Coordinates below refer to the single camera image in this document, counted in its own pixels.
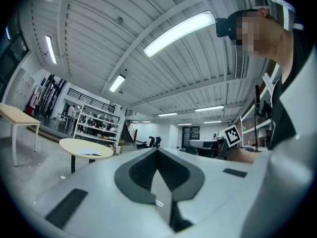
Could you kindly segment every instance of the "ceiling beam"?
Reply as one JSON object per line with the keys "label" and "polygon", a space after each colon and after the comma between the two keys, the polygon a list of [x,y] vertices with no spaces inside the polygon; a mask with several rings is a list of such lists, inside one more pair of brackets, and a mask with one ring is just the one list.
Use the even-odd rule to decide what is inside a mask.
{"label": "ceiling beam", "polygon": [[[163,99],[166,97],[170,97],[172,95],[174,96],[177,94],[182,94],[182,93],[187,93],[187,92],[198,90],[198,89],[207,88],[207,87],[210,87],[213,85],[222,84],[224,82],[224,78],[225,78],[224,76],[221,76],[221,77],[217,77],[217,78],[208,79],[208,80],[205,80],[203,82],[198,82],[198,83],[195,83],[192,85],[188,85],[188,86],[178,88],[178,89],[173,90],[173,91],[169,91],[167,93],[163,93],[163,94],[145,99],[144,101],[147,103],[153,102],[153,101],[157,101],[157,100],[160,100],[160,99]],[[236,79],[234,75],[227,75],[227,82],[231,81],[231,80],[239,80],[239,79]],[[142,105],[143,103],[144,102],[138,102],[138,103],[132,104],[131,107],[134,108],[134,107]]]}
{"label": "ceiling beam", "polygon": [[68,10],[69,0],[59,0],[58,12],[57,12],[57,42],[59,55],[63,58],[61,63],[68,79],[71,77],[71,73],[66,59],[66,43],[65,43],[65,30],[66,30],[66,16]]}
{"label": "ceiling beam", "polygon": [[[215,18],[218,18],[216,10],[213,7],[211,1],[210,0],[203,0],[203,2],[205,4],[205,6],[207,7],[207,9],[210,10],[213,13],[213,16]],[[228,71],[228,64],[227,64],[228,59],[227,59],[227,54],[226,54],[227,49],[225,48],[226,43],[225,43],[224,38],[218,38],[218,42],[220,43],[220,46],[221,46],[221,49],[222,49],[223,75],[224,75],[224,81],[223,81],[223,85],[224,85],[224,100],[223,100],[223,103],[226,104],[227,103],[227,94],[228,94],[228,91],[227,91],[227,78],[226,78],[227,71]]]}
{"label": "ceiling beam", "polygon": [[[224,105],[224,109],[240,108],[240,107],[243,107],[244,105],[245,105],[245,102],[237,102],[237,103],[233,103],[233,104],[226,104],[226,105]],[[185,111],[175,111],[175,112],[177,112],[178,115],[187,115],[187,114],[196,114],[196,113],[198,113],[194,109],[185,110]]]}
{"label": "ceiling beam", "polygon": [[20,26],[23,32],[23,37],[28,45],[30,52],[34,52],[40,64],[43,66],[45,60],[39,48],[39,45],[36,41],[35,33],[36,29],[34,28],[34,21],[32,15],[32,0],[25,0],[21,4],[19,9],[19,18]]}
{"label": "ceiling beam", "polygon": [[223,122],[225,121],[230,121],[230,120],[235,120],[237,116],[226,116],[226,117],[210,117],[210,118],[204,118],[204,119],[175,119],[177,123],[203,123],[205,121],[217,121],[221,120]]}
{"label": "ceiling beam", "polygon": [[116,72],[119,70],[120,66],[129,57],[129,55],[135,50],[135,48],[144,40],[145,37],[147,37],[153,30],[155,30],[157,27],[159,27],[167,19],[171,18],[172,16],[181,12],[182,10],[184,10],[190,6],[193,6],[197,3],[200,3],[202,1],[203,0],[185,0],[184,2],[179,3],[178,5],[173,7],[172,9],[170,9],[167,12],[165,12],[164,14],[162,14],[155,21],[153,21],[146,29],[144,29],[143,32],[132,42],[132,44],[128,47],[128,49],[124,52],[122,57],[119,59],[119,61],[115,65],[114,69],[112,70],[109,78],[107,79],[107,81],[102,89],[102,93],[104,93],[106,88],[109,86],[110,82],[112,81],[112,78],[114,77]]}

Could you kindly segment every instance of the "cable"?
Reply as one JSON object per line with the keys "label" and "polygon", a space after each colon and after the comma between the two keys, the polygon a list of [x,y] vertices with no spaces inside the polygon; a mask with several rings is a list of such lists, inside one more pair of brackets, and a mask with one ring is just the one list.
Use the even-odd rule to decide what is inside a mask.
{"label": "cable", "polygon": [[256,136],[256,153],[259,151],[258,139],[257,139],[257,123],[256,123],[256,114],[254,113],[254,133]]}

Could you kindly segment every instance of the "desk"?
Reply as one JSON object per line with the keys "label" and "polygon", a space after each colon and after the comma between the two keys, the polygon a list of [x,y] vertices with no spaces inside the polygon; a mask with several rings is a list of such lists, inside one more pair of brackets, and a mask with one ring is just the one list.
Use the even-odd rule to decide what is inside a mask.
{"label": "desk", "polygon": [[[105,159],[113,155],[113,151],[109,147],[81,139],[64,138],[59,141],[59,145],[66,152],[71,154],[71,173],[75,172],[76,156],[89,159],[89,163],[92,163],[98,159]],[[77,154],[77,150],[82,148],[94,149],[97,152],[99,152],[102,156]]]}
{"label": "desk", "polygon": [[65,117],[65,118],[66,118],[65,129],[66,129],[66,127],[67,127],[68,119],[71,119],[71,120],[75,119],[75,118],[71,118],[71,117],[69,117],[69,116],[64,116],[64,115],[58,113],[58,114],[57,114],[57,118],[56,118],[56,122],[55,122],[55,126],[56,126],[56,124],[57,124],[58,116],[61,116],[61,117]]}
{"label": "desk", "polygon": [[22,112],[21,110],[15,107],[6,105],[4,103],[0,103],[0,114],[12,124],[11,125],[12,158],[13,158],[13,165],[16,167],[17,166],[17,159],[16,159],[17,127],[21,125],[23,126],[36,125],[34,148],[33,148],[34,152],[36,152],[39,126],[41,122],[28,116],[26,113]]}

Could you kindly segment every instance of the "equipment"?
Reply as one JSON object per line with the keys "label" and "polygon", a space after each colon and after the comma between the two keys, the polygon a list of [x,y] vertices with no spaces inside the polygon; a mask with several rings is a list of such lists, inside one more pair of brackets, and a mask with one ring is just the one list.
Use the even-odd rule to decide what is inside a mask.
{"label": "equipment", "polygon": [[[22,204],[19,210],[47,237],[270,237],[316,186],[315,110],[300,117],[292,112],[317,107],[316,64],[314,48],[306,68],[280,97],[291,109],[287,112],[297,135],[260,153],[252,165],[168,148],[143,149],[87,165],[56,184],[34,203],[37,214]],[[305,97],[294,98],[303,85]],[[224,142],[235,145],[238,134],[226,131]],[[156,170],[172,194],[168,223],[150,193]]]}
{"label": "equipment", "polygon": [[213,140],[190,140],[189,145],[195,147],[199,156],[226,160],[230,147],[235,147],[241,137],[235,125],[213,135]]}
{"label": "equipment", "polygon": [[256,152],[258,152],[258,149],[259,149],[256,117],[265,116],[267,119],[270,119],[271,112],[272,112],[271,106],[268,103],[266,103],[266,101],[264,101],[262,111],[260,112],[260,104],[261,104],[260,89],[259,89],[259,86],[256,85],[256,95],[254,97],[254,133],[255,133],[255,141],[256,141],[256,148],[255,148]]}

